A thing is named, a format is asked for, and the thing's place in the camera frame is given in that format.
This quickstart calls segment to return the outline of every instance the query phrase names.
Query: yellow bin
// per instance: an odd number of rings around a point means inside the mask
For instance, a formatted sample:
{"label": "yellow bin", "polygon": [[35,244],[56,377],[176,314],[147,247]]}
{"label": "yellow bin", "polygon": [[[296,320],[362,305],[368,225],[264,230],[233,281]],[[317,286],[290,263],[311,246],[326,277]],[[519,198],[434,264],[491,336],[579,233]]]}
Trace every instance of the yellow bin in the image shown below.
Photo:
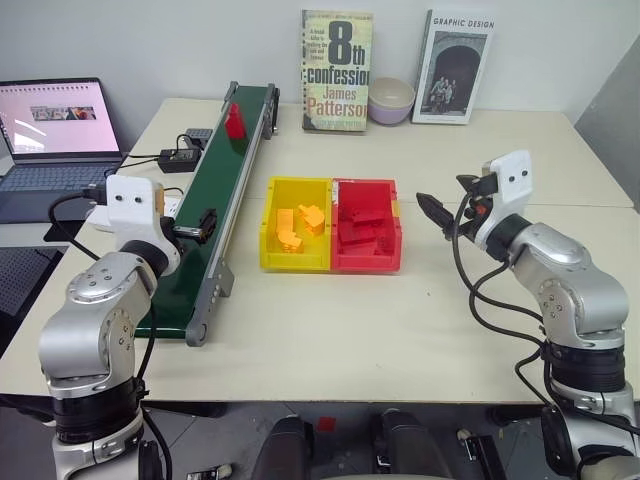
{"label": "yellow bin", "polygon": [[[271,177],[260,225],[260,266],[268,270],[328,271],[331,268],[331,179]],[[324,232],[313,235],[298,216],[298,205],[324,211]],[[287,253],[276,235],[279,208],[294,210],[294,230],[302,239],[302,253]]]}

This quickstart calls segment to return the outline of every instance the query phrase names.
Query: red plastic box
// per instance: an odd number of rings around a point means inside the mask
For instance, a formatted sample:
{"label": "red plastic box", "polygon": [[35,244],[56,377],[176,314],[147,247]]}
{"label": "red plastic box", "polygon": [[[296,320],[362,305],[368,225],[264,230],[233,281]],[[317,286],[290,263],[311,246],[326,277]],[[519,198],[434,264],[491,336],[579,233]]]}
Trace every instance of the red plastic box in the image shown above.
{"label": "red plastic box", "polygon": [[399,270],[402,229],[395,182],[335,178],[332,197],[331,270]]}

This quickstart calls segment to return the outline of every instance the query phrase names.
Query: wire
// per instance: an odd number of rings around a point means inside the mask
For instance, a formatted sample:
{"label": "wire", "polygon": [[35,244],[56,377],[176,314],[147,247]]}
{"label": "wire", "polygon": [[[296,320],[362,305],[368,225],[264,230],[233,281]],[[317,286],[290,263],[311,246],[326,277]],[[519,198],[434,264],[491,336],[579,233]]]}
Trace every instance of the wire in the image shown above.
{"label": "wire", "polygon": [[[472,196],[471,193],[467,193],[462,199],[462,202],[460,202],[460,206],[458,207],[458,211],[456,212],[456,216],[453,222],[452,238],[451,238],[451,244],[453,246],[453,259],[456,263],[456,269],[458,270],[458,274],[460,275],[460,278],[462,279],[466,287],[469,289],[469,291],[473,290],[473,285],[471,284],[471,280],[469,280],[469,277],[467,276],[464,270],[464,267],[462,265],[462,259],[460,258],[458,232],[460,230],[460,221],[462,220],[462,215],[464,213],[465,207],[467,206],[467,203],[471,199],[471,196]],[[504,308],[506,310],[512,310],[514,312],[524,313],[525,315],[529,315],[530,317],[533,317],[536,320],[538,320],[538,322],[542,323],[542,315],[532,310],[529,310],[528,308],[520,307],[518,305],[512,305],[510,303],[499,302],[498,300],[489,298],[486,295],[481,294],[480,292],[476,292],[476,297],[478,297],[478,299],[482,300],[483,302],[488,303],[489,305],[493,305],[494,307]]]}
{"label": "wire", "polygon": [[156,319],[156,309],[151,304],[149,307],[149,314],[151,316],[150,329],[149,329],[149,341],[147,342],[147,348],[144,351],[144,357],[142,357],[142,362],[140,362],[140,368],[138,369],[138,379],[142,380],[144,373],[147,371],[147,365],[149,365],[149,359],[151,358],[151,352],[153,350],[153,345],[156,342],[156,331],[157,331],[157,319]]}
{"label": "wire", "polygon": [[536,337],[534,337],[532,335],[528,335],[526,333],[516,332],[515,330],[509,330],[507,328],[502,328],[502,327],[498,327],[496,325],[493,325],[493,324],[487,322],[484,318],[482,318],[480,313],[478,313],[478,309],[476,308],[476,302],[475,302],[475,299],[478,296],[478,289],[487,280],[490,280],[491,278],[493,278],[496,275],[504,272],[508,268],[509,268],[509,263],[508,262],[504,262],[502,265],[500,265],[495,270],[492,270],[491,272],[487,273],[483,277],[480,277],[480,279],[474,285],[472,285],[472,287],[471,287],[472,290],[469,292],[469,309],[471,310],[471,314],[473,315],[473,318],[475,318],[476,321],[480,325],[482,325],[485,328],[488,328],[491,331],[494,331],[496,333],[501,333],[502,335],[507,335],[509,337],[515,337],[515,338],[520,338],[521,340],[527,340],[528,342],[532,342],[532,343],[536,344],[538,346],[538,348],[542,348],[544,346],[544,343],[542,342],[542,340],[540,340],[540,339],[538,339],[538,338],[536,338]]}
{"label": "wire", "polygon": [[178,150],[180,150],[179,141],[180,141],[181,138],[188,138],[193,145],[195,145],[196,147],[198,147],[200,149],[200,151],[204,150],[204,148],[202,148],[202,146],[198,142],[194,141],[193,137],[187,135],[186,133],[181,133],[180,135],[178,135],[176,137],[176,152]]}
{"label": "wire", "polygon": [[501,274],[502,272],[504,272],[505,270],[507,270],[509,268],[509,262],[505,261],[502,265],[500,265],[500,267],[496,268],[495,270],[492,270],[491,272],[487,273],[486,275],[483,275],[480,279],[478,279],[478,281],[475,284],[471,284],[471,280],[469,280],[469,277],[467,276],[467,274],[466,274],[466,272],[464,270],[464,266],[462,265],[462,259],[460,257],[460,246],[459,246],[459,243],[458,243],[458,230],[459,230],[459,226],[460,226],[460,220],[462,219],[462,213],[464,212],[464,208],[466,207],[467,202],[469,201],[470,198],[471,198],[471,194],[468,193],[467,195],[465,195],[465,198],[460,203],[460,207],[458,208],[458,212],[456,213],[456,217],[454,219],[453,238],[452,238],[453,257],[454,257],[454,260],[455,260],[456,269],[458,270],[458,274],[460,275],[460,278],[462,278],[463,282],[465,283],[465,285],[469,289],[469,309],[471,310],[471,314],[473,315],[475,320],[480,325],[482,325],[483,327],[485,327],[485,328],[487,328],[487,329],[489,329],[489,330],[491,330],[493,332],[500,333],[502,335],[507,335],[507,336],[510,336],[510,337],[515,337],[515,338],[519,338],[521,340],[526,340],[526,341],[532,342],[538,347],[538,349],[532,355],[529,355],[528,357],[518,361],[514,366],[514,370],[515,370],[516,375],[518,376],[518,378],[522,381],[522,383],[524,383],[524,385],[527,388],[529,388],[529,390],[531,390],[536,397],[538,397],[545,405],[551,405],[549,400],[547,400],[531,384],[531,382],[529,382],[529,380],[527,380],[527,378],[521,372],[522,367],[524,367],[525,365],[528,365],[529,363],[532,363],[533,361],[535,361],[538,358],[540,358],[540,352],[541,352],[541,349],[544,346],[544,343],[541,340],[537,339],[536,337],[534,337],[532,335],[528,335],[526,333],[516,332],[514,330],[509,330],[509,329],[506,329],[506,328],[498,327],[496,325],[493,325],[493,324],[487,322],[480,315],[480,313],[478,312],[478,310],[476,308],[476,303],[475,303],[476,298],[481,299],[481,300],[484,298],[486,300],[489,300],[489,301],[486,301],[486,303],[488,303],[490,305],[494,305],[494,306],[500,307],[500,308],[505,308],[507,310],[513,310],[513,311],[518,311],[518,312],[521,312],[521,313],[527,313],[527,309],[524,309],[522,307],[518,307],[517,305],[511,305],[511,304],[508,304],[508,303],[498,302],[497,300],[493,300],[493,299],[491,299],[489,297],[486,297],[486,296],[482,295],[479,292],[480,287],[485,282],[489,281],[493,277],[495,277],[495,276]]}
{"label": "wire", "polygon": [[155,155],[126,155],[128,158],[155,158],[159,155],[156,153]]}
{"label": "wire", "polygon": [[[149,314],[151,316],[151,325],[149,329],[149,341],[147,342],[147,348],[144,351],[142,362],[140,362],[138,375],[136,375],[136,377],[140,381],[142,381],[142,377],[147,371],[147,366],[149,365],[149,360],[151,359],[151,352],[153,351],[153,346],[156,342],[156,332],[158,328],[156,310],[153,304],[151,304],[151,306],[149,307]],[[171,461],[171,452],[169,451],[169,446],[167,445],[167,442],[162,436],[162,432],[160,432],[160,429],[153,422],[151,415],[144,409],[144,407],[141,407],[141,408],[142,408],[142,417],[144,418],[144,421],[147,422],[147,425],[149,425],[149,428],[151,429],[151,431],[153,432],[153,435],[158,440],[158,443],[160,444],[160,448],[162,449],[162,453],[164,455],[164,468],[165,468],[166,480],[171,480],[171,477],[173,475],[173,463]]]}
{"label": "wire", "polygon": [[109,175],[108,175],[108,174],[109,174],[109,172],[113,172],[113,173],[115,173],[116,171],[118,171],[118,170],[122,170],[123,168],[135,167],[136,165],[142,165],[142,164],[144,164],[144,163],[157,162],[159,159],[160,159],[160,156],[159,156],[159,155],[156,155],[155,157],[150,158],[149,160],[144,160],[144,161],[142,161],[142,162],[130,163],[130,164],[128,164],[128,165],[122,165],[122,166],[120,166],[120,167],[111,167],[111,168],[108,168],[107,170],[105,170],[105,171],[104,171],[104,178],[107,178],[107,177],[109,176]]}
{"label": "wire", "polygon": [[522,383],[524,383],[527,388],[529,390],[531,390],[536,397],[538,397],[542,403],[544,403],[547,407],[551,406],[551,402],[549,400],[547,400],[547,398],[542,395],[540,393],[540,391],[535,388],[530,382],[529,380],[527,380],[527,378],[524,376],[524,374],[520,371],[522,369],[522,367],[524,367],[525,365],[528,365],[530,363],[535,362],[537,359],[540,358],[540,350],[536,350],[533,354],[529,355],[527,358],[523,358],[522,360],[520,360],[519,362],[516,363],[514,370],[516,372],[516,375],[518,376],[518,378],[522,381]]}
{"label": "wire", "polygon": [[87,247],[85,247],[84,245],[82,245],[80,242],[78,242],[73,235],[71,235],[58,221],[58,219],[56,218],[56,207],[64,202],[68,202],[69,200],[74,200],[76,198],[84,198],[84,195],[82,193],[70,193],[69,195],[63,195],[62,197],[58,198],[55,202],[53,202],[51,205],[49,205],[49,221],[55,225],[63,234],[65,237],[67,237],[67,240],[69,240],[69,243],[71,245],[73,245],[74,247],[76,247],[78,250],[80,250],[81,252],[85,253],[86,255],[88,255],[89,257],[91,257],[93,260],[100,260],[100,257],[97,256],[95,253],[93,253],[91,250],[89,250]]}
{"label": "wire", "polygon": [[33,251],[36,253],[36,255],[39,255],[39,256],[41,256],[41,257],[43,257],[43,258],[46,258],[46,259],[47,259],[47,261],[49,261],[49,262],[52,260],[52,259],[51,259],[51,257],[49,257],[48,255],[45,255],[44,253],[42,253],[42,252],[41,252],[40,250],[38,250],[37,248],[34,248],[34,249],[33,249]]}
{"label": "wire", "polygon": [[177,190],[181,195],[184,195],[184,190],[179,187],[169,187],[164,189],[165,192],[170,192],[171,190]]}
{"label": "wire", "polygon": [[169,445],[165,441],[162,433],[160,433],[160,429],[156,426],[155,422],[151,418],[149,412],[147,412],[144,408],[142,409],[142,418],[149,425],[149,428],[153,432],[153,435],[158,440],[160,444],[160,449],[164,455],[164,469],[166,480],[172,480],[173,477],[173,462],[171,461],[171,451],[169,450]]}

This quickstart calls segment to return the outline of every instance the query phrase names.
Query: table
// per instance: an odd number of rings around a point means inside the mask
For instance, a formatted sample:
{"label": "table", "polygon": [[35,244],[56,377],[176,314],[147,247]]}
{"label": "table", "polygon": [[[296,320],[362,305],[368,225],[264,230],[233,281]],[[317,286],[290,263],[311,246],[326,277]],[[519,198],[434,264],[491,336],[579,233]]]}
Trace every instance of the table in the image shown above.
{"label": "table", "polygon": [[[167,99],[135,146],[135,154],[171,148],[188,127],[211,127],[221,102]],[[627,342],[640,338],[640,222],[632,203],[559,113],[476,111],[468,126],[370,124],[364,135],[310,134],[296,105],[282,105],[279,134],[260,147],[227,258],[232,295],[214,319],[208,343],[189,348],[160,340],[146,374],[152,400],[334,400],[532,402],[513,364],[532,347],[474,323],[450,244],[415,203],[432,192],[450,209],[462,196],[459,173],[517,148],[532,152],[534,194],[526,216],[583,242],[594,262],[627,289]],[[123,170],[165,187],[187,186],[190,174],[163,174],[153,164]],[[260,270],[258,230],[272,175],[395,178],[403,228],[396,275],[279,274]],[[96,253],[111,235],[85,225],[78,237]],[[472,278],[495,268],[462,242]],[[46,395],[37,358],[40,329],[63,303],[73,275],[91,260],[69,249],[0,361],[0,392]],[[487,294],[536,308],[510,274]],[[528,317],[481,307],[491,321],[536,332]],[[146,340],[136,340],[138,361]],[[640,385],[638,353],[627,350],[627,377]],[[542,388],[541,366],[525,374]]]}

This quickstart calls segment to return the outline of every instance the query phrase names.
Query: laptop screen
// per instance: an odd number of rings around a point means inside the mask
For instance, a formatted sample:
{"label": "laptop screen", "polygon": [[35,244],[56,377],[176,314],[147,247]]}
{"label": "laptop screen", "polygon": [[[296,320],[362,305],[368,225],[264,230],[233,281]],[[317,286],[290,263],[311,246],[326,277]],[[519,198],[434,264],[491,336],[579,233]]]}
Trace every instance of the laptop screen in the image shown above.
{"label": "laptop screen", "polygon": [[14,155],[119,150],[97,79],[3,82],[0,128]]}

